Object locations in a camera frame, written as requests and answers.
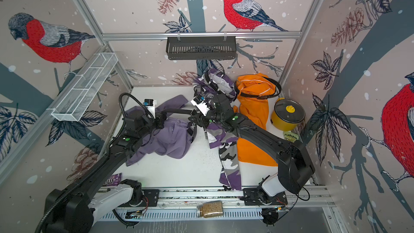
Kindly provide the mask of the lilac purple trousers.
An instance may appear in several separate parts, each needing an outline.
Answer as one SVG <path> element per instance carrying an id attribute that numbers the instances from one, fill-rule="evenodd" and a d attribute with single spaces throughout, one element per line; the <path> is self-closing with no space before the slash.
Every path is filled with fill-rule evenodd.
<path id="1" fill-rule="evenodd" d="M 183 95 L 175 96 L 155 109 L 152 115 L 147 107 L 139 102 L 137 106 L 125 110 L 122 98 L 119 97 L 119 105 L 125 119 L 122 133 L 138 139 L 126 161 L 127 166 L 139 162 L 145 155 L 156 153 L 161 156 L 168 156 L 174 159 L 183 158 L 197 134 L 197 126 L 186 120 L 172 118 L 173 113 L 178 114 L 188 100 Z"/>

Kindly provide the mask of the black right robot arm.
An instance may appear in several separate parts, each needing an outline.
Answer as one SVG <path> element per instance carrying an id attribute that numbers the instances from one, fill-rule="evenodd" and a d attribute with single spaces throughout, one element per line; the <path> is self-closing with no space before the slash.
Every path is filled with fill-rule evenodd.
<path id="1" fill-rule="evenodd" d="M 191 103 L 196 107 L 191 119 L 197 126 L 218 125 L 226 132 L 247 140 L 268 154 L 278 164 L 278 173 L 267 177 L 259 187 L 269 197 L 282 192 L 299 195 L 315 172 L 306 146 L 299 140 L 290 142 L 262 129 L 247 116 L 235 112 L 228 98 L 196 96 Z"/>

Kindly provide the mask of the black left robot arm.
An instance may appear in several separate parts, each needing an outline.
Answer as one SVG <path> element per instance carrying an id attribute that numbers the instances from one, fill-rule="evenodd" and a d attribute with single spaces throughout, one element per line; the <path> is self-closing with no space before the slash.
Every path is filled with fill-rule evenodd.
<path id="1" fill-rule="evenodd" d="M 163 112 L 151 114 L 145 106 L 126 113 L 120 105 L 123 124 L 110 142 L 107 153 L 83 176 L 63 190 L 53 190 L 45 200 L 44 215 L 37 233 L 87 233 L 97 210 L 90 208 L 92 198 L 103 183 L 143 145 L 145 137 L 162 128 Z"/>

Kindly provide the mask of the black belt on camouflage trousers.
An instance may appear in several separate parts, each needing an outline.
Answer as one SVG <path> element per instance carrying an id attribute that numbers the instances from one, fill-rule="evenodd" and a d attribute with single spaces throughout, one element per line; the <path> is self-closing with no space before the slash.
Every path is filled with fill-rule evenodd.
<path id="1" fill-rule="evenodd" d="M 224 94 L 230 101 L 237 98 L 235 83 L 224 72 L 212 68 L 205 72 L 204 79 L 209 87 L 217 93 Z"/>

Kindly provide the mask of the purple camouflage trousers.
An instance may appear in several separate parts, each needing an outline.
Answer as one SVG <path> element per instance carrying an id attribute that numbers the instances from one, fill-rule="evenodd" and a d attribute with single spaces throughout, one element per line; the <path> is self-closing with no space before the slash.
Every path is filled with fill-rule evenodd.
<path id="1" fill-rule="evenodd" d="M 215 92 L 204 79 L 204 74 L 195 80 L 194 96 L 200 94 L 207 98 L 212 98 L 214 95 L 222 94 Z M 239 161 L 237 155 L 237 141 L 238 138 L 226 132 L 220 126 L 210 124 L 205 129 L 206 137 L 209 141 L 211 149 L 218 148 L 219 158 L 222 165 L 219 182 L 231 190 L 242 189 L 242 179 L 239 169 Z"/>

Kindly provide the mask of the orange trousers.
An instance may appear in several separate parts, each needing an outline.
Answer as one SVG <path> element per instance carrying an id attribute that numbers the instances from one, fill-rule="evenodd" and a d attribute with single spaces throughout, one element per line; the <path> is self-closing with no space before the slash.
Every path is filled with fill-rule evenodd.
<path id="1" fill-rule="evenodd" d="M 240 102 L 239 113 L 247 116 L 255 125 L 266 129 L 269 117 L 268 100 L 259 100 L 253 98 L 244 98 L 238 96 Z M 237 141 L 238 160 L 241 162 L 277 167 L 278 164 L 267 153 L 245 139 Z"/>

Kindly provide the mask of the yellow cooking pot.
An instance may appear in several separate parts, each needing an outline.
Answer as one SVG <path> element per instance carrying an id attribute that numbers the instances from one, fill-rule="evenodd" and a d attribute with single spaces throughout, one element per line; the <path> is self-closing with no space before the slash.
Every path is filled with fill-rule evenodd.
<path id="1" fill-rule="evenodd" d="M 284 132 L 295 129 L 305 119 L 305 110 L 294 100 L 279 98 L 273 108 L 272 125 Z"/>

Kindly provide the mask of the glass lid with yellow knob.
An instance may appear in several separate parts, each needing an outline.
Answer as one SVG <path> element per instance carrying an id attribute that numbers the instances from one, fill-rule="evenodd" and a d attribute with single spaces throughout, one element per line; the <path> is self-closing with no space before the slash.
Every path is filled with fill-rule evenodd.
<path id="1" fill-rule="evenodd" d="M 294 100 L 281 99 L 275 103 L 275 114 L 283 121 L 291 124 L 297 124 L 304 120 L 305 110 Z"/>

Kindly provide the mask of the green snack packet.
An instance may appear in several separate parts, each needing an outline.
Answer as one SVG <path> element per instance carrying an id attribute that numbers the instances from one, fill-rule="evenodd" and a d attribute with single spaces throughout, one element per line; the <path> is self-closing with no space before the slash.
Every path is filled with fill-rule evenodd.
<path id="1" fill-rule="evenodd" d="M 289 141 L 289 142 L 296 142 L 297 140 L 299 140 L 299 136 L 291 131 L 283 131 L 283 137 L 285 140 Z"/>

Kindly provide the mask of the purple candy packet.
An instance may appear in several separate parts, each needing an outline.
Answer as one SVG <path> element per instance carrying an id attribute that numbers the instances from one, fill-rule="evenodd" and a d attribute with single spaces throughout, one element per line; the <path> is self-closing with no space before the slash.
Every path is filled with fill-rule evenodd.
<path id="1" fill-rule="evenodd" d="M 122 181 L 122 173 L 114 174 L 110 176 L 106 182 L 102 185 L 103 187 L 116 187 Z"/>

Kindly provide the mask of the jar of brown grains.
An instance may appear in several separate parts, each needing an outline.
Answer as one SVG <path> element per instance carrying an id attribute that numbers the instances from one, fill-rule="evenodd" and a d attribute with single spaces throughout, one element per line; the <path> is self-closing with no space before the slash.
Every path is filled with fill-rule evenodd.
<path id="1" fill-rule="evenodd" d="M 206 202 L 197 207 L 196 216 L 203 218 L 220 217 L 224 215 L 222 201 Z"/>

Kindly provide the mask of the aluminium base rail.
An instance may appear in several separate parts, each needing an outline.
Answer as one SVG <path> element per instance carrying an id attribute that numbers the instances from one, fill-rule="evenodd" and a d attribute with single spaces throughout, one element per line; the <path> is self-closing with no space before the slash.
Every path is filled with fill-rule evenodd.
<path id="1" fill-rule="evenodd" d="M 221 220 L 259 219 L 262 214 L 272 211 L 281 215 L 296 208 L 321 208 L 327 211 L 335 203 L 326 187 L 307 185 L 299 195 L 283 193 L 271 205 L 249 203 L 254 191 L 230 191 L 224 187 L 163 187 L 159 189 L 144 188 L 148 194 L 147 205 L 142 202 L 138 207 L 121 205 L 115 212 L 109 212 L 101 220 L 116 221 L 118 217 L 128 222 L 161 222 L 200 220 L 197 207 L 204 203 L 220 201 L 223 205 Z"/>

